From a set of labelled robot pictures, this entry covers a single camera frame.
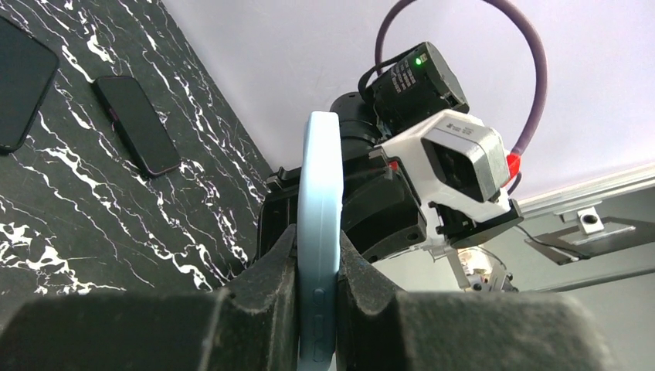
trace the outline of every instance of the black smartphone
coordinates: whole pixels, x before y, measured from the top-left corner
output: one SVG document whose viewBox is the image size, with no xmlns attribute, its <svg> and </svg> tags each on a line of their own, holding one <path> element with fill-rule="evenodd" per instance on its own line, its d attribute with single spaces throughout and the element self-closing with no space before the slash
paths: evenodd
<svg viewBox="0 0 655 371">
<path fill-rule="evenodd" d="M 180 166 L 180 155 L 173 141 L 148 96 L 133 77 L 99 77 L 91 87 L 145 175 L 154 178 Z"/>
<path fill-rule="evenodd" d="M 0 17 L 0 151 L 21 147 L 59 68 L 59 58 Z"/>
</svg>

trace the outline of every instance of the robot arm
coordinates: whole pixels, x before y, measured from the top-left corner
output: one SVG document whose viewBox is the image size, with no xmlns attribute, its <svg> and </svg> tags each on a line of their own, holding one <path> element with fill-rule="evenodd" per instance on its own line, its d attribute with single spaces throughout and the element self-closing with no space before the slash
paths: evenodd
<svg viewBox="0 0 655 371">
<path fill-rule="evenodd" d="M 504 190 L 515 173 L 502 139 L 467 113 L 437 49 L 421 43 L 401 56 L 371 86 L 331 107 L 344 159 L 341 227 L 371 262 L 421 243 L 476 246 L 522 221 Z M 280 169 L 268 179 L 260 255 L 295 223 L 299 174 Z"/>
</svg>

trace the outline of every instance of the smartphone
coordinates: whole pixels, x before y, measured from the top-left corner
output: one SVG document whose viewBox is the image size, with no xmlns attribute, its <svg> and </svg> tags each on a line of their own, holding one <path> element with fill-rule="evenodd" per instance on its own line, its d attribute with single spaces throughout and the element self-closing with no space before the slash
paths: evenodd
<svg viewBox="0 0 655 371">
<path fill-rule="evenodd" d="M 304 137 L 297 219 L 298 369 L 328 370 L 336 347 L 344 168 L 339 116 L 312 112 Z"/>
<path fill-rule="evenodd" d="M 180 166 L 180 155 L 141 85 L 129 76 L 99 77 L 91 87 L 138 168 L 154 178 Z"/>
<path fill-rule="evenodd" d="M 19 149 L 52 85 L 59 58 L 0 17 L 0 151 Z"/>
</svg>

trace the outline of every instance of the light blue phone case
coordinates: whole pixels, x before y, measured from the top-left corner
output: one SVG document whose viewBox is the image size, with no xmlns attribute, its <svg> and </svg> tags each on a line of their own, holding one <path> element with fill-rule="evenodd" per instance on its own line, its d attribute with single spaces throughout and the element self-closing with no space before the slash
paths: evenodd
<svg viewBox="0 0 655 371">
<path fill-rule="evenodd" d="M 300 371 L 327 370 L 336 346 L 343 192 L 339 117 L 312 112 L 305 130 L 298 191 Z"/>
</svg>

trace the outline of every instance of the black marble surface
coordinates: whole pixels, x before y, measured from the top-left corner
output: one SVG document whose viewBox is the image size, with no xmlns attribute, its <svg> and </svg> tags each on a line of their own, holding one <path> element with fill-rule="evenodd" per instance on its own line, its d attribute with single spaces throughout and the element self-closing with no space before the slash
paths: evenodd
<svg viewBox="0 0 655 371">
<path fill-rule="evenodd" d="M 0 330 L 40 295 L 211 291 L 242 271 L 270 168 L 162 3 L 0 0 L 0 15 L 61 62 L 25 145 L 0 158 Z M 178 171 L 138 175 L 90 89 L 112 74 L 141 83 Z"/>
</svg>

